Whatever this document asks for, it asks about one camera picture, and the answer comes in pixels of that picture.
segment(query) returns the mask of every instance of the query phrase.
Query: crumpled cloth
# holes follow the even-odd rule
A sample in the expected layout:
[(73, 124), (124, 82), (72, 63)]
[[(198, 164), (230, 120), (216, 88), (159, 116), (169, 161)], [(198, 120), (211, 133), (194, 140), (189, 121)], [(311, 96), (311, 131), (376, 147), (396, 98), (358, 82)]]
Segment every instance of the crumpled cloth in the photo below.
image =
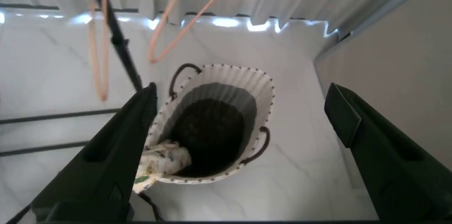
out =
[(163, 175), (174, 174), (191, 165), (189, 151), (178, 142), (165, 140), (143, 151), (133, 183), (133, 191), (149, 189)]

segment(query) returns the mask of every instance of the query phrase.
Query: dark basket bottom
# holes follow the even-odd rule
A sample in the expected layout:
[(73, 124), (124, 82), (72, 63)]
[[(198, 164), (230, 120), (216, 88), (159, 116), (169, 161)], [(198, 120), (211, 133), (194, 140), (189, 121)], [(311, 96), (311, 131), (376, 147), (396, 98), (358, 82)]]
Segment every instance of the dark basket bottom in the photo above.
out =
[(171, 139), (190, 152), (192, 164), (175, 175), (207, 177), (226, 170), (238, 157), (244, 136), (244, 118), (232, 105), (199, 100), (176, 121)]

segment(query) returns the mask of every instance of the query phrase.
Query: metal rod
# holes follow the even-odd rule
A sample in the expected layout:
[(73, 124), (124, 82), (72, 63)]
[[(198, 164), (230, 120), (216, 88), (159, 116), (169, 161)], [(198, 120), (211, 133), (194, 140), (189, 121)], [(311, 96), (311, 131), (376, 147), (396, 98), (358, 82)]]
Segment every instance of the metal rod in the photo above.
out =
[(51, 150), (81, 147), (81, 146), (85, 146), (88, 142), (89, 141), (82, 141), (82, 142), (76, 142), (76, 143), (62, 143), (62, 144), (51, 145), (51, 146), (40, 146), (40, 147), (34, 147), (34, 148), (26, 148), (26, 149), (20, 149), (20, 150), (0, 152), (0, 158), (6, 157), (6, 156), (12, 156), (12, 155), (26, 154), (26, 153), (38, 153), (38, 152), (42, 152), (42, 151), (51, 151)]
[(15, 119), (4, 119), (4, 120), (0, 120), (0, 125), (14, 124), (14, 123), (19, 123), (19, 122), (36, 122), (36, 121), (42, 121), (42, 120), (47, 120), (47, 119), (83, 117), (83, 116), (97, 115), (97, 114), (112, 114), (112, 113), (117, 113), (119, 110), (121, 110), (121, 108), (114, 108), (114, 109), (108, 109), (108, 110), (73, 112), (73, 113), (66, 113), (66, 114), (48, 114), (48, 115), (41, 115), (41, 116), (36, 116), (36, 117), (24, 117), (24, 118), (15, 118)]
[[(102, 0), (97, 0), (99, 7), (102, 8)], [(129, 48), (127, 47), (129, 40), (125, 40), (122, 35), (121, 28), (119, 27), (118, 21), (114, 16), (112, 5), (110, 0), (107, 0), (107, 23), (112, 33), (112, 44), (121, 59), (122, 65), (126, 69), (130, 80), (133, 83), (136, 91), (143, 89), (141, 85), (141, 79), (136, 71), (135, 65), (133, 64), (132, 58), (130, 56)]]

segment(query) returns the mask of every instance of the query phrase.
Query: basket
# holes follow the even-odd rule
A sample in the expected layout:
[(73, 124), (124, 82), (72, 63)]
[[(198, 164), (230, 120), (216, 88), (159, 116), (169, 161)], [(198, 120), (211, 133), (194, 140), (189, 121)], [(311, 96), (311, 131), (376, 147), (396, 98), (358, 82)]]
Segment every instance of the basket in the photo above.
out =
[[(192, 68), (174, 90), (177, 76)], [(158, 181), (177, 184), (205, 184), (233, 175), (257, 159), (270, 142), (265, 126), (271, 114), (273, 80), (266, 72), (224, 64), (202, 69), (184, 64), (177, 69), (169, 87), (169, 98), (149, 128), (145, 142), (151, 147), (171, 139), (187, 148), (192, 164)], [(260, 138), (265, 141), (257, 150)]]

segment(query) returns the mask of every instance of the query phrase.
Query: white marble floor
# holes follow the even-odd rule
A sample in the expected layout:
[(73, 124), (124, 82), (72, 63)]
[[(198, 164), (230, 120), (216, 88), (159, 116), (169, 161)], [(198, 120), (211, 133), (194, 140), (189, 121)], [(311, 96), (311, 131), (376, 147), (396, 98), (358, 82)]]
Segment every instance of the white marble floor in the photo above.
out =
[[(0, 119), (121, 107), (134, 89), (110, 47), (110, 90), (97, 100), (85, 17), (49, 11), (4, 11), (0, 24)], [(323, 22), (270, 19), (250, 28), (246, 18), (202, 17), (158, 64), (146, 59), (155, 22), (121, 14), (121, 27), (143, 80), (167, 97), (178, 66), (224, 63), (263, 69), (275, 81), (268, 150), (225, 180), (204, 185), (156, 184), (147, 193), (167, 220), (376, 219), (367, 194), (351, 186), (312, 59), (334, 45)], [(166, 25), (157, 53), (180, 26)], [(0, 126), (0, 149), (10, 151), (91, 138), (111, 117), (58, 119)], [(72, 148), (0, 158), (0, 222), (26, 206), (79, 151)]]

